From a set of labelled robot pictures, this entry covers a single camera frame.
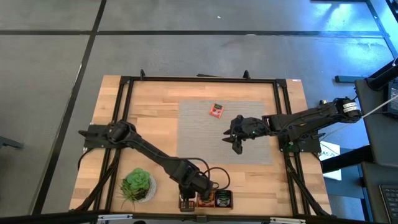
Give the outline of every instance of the wooden table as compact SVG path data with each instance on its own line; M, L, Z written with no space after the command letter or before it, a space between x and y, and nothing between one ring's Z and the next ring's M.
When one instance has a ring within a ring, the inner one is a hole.
M108 124L111 121L114 102L118 92L120 76L106 75L99 91L93 120L94 124ZM287 80L293 113L307 109L300 80ZM119 118L123 111L127 85L122 97ZM282 90L282 111L285 113ZM271 84L264 83L212 83L212 82L134 82L128 122L136 125L137 132L154 146L170 156L177 156L178 103L180 100L231 100L262 101L264 114L276 114L275 99ZM279 151L276 137L269 144L273 165L210 164L225 168L231 176L229 190L234 193L234 208L197 208L195 213L212 215L264 215L291 216L287 175L283 155ZM82 160L73 191L70 208L79 206L93 190L100 176L104 149L94 149ZM331 212L320 163L310 153L301 153L305 183L317 202ZM146 203L124 202L119 186L125 176L136 167L147 170L157 181L157 191ZM211 171L211 179L220 186L227 179L221 171ZM164 172L163 168L139 152L123 149L117 174L112 212L168 213L179 214L178 185ZM299 212L303 213L300 191L295 186ZM108 192L103 190L100 208L104 208Z

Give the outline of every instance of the small red box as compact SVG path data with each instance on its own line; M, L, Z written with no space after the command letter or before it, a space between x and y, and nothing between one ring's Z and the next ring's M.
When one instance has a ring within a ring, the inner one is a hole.
M210 110L210 115L215 116L216 118L220 119L221 115L223 114L224 111L224 106L218 105L218 104L213 104Z

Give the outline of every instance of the concrete floor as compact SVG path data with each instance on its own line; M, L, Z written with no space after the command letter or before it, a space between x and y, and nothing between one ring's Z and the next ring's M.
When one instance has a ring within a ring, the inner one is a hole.
M384 0L372 2L398 49L395 19ZM0 30L91 30L99 5L100 0L1 0ZM372 31L377 26L361 2L112 0L99 29ZM25 143L22 150L0 150L0 217L29 213L87 41L84 35L0 35L0 136ZM302 79L308 106L315 106L320 99L355 96L352 84L333 82L335 75L368 76L391 60L383 39L369 37L97 36L44 213L68 210L83 145L77 131L91 121L103 75L138 75L144 69L148 76L241 77L247 69L256 78ZM362 122L327 141L347 148L368 143ZM363 219L358 199L330 200L339 217Z

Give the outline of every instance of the green succulent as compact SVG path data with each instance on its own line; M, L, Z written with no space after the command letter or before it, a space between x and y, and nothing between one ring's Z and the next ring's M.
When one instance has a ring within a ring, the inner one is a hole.
M137 192L139 190L149 189L149 177L150 175L148 172L137 168L126 177L126 181L130 185L130 189Z
M122 186L120 186L120 189L123 192L124 197L126 198L126 200L130 200L132 202L137 200L137 196L142 192L142 191L133 191L130 188L130 184L127 182L126 179L123 180L122 182Z

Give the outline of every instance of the gray mat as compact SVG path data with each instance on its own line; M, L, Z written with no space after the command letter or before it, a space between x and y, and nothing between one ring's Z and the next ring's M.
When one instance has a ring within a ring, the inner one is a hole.
M210 116L213 103L224 106L220 119ZM212 164L272 164L268 137L247 140L237 155L232 144L222 141L236 115L260 118L264 103L255 101L181 100L178 115L179 157L200 157Z

